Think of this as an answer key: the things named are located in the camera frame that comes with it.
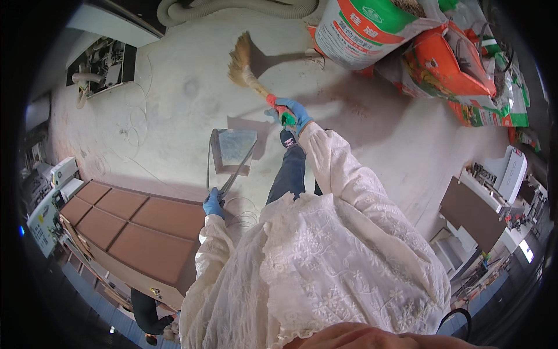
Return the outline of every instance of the green fertilizer bag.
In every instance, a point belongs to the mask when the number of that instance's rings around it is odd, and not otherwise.
[[[445,22],[437,0],[330,0],[314,40],[332,61],[362,70]]]

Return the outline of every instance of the wooden cabinet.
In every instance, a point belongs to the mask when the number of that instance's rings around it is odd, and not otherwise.
[[[91,181],[61,215],[84,253],[129,286],[180,309],[196,278],[201,203]]]

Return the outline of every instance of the concrete floor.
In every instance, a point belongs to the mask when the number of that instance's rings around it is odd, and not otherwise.
[[[202,201],[211,130],[257,130],[250,175],[239,177],[227,197],[247,199],[231,202],[233,215],[257,214],[285,150],[279,126],[263,115],[265,102],[227,78],[228,52],[248,30],[265,56],[255,69],[263,72],[261,82],[298,100],[322,127],[345,137],[429,239],[451,176],[469,160],[503,156],[507,130],[461,127],[443,101],[410,99],[381,77],[362,78],[329,60],[325,66],[292,60],[310,45],[305,22],[317,19],[226,9],[170,28],[161,41],[138,49],[136,83],[96,95],[81,110],[75,106],[77,87],[61,79],[50,121],[53,161],[76,156],[85,180]],[[226,179],[213,175],[210,183]],[[308,166],[305,183],[313,192]]]

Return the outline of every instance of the black shirt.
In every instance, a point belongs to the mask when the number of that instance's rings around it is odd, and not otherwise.
[[[155,300],[144,295],[136,289],[131,292],[134,317],[138,326],[149,334],[163,334],[163,329],[174,321],[172,316],[165,316],[159,319],[157,316],[157,305]]]

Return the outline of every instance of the blue jeans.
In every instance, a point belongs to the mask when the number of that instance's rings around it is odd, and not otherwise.
[[[283,163],[279,172],[275,176],[275,181],[267,197],[266,205],[274,202],[278,198],[291,192],[295,195],[295,200],[300,197],[300,193],[306,192],[304,187],[304,172],[306,171],[306,154],[299,145],[291,146],[283,155]],[[320,196],[322,192],[318,183],[314,194]]]

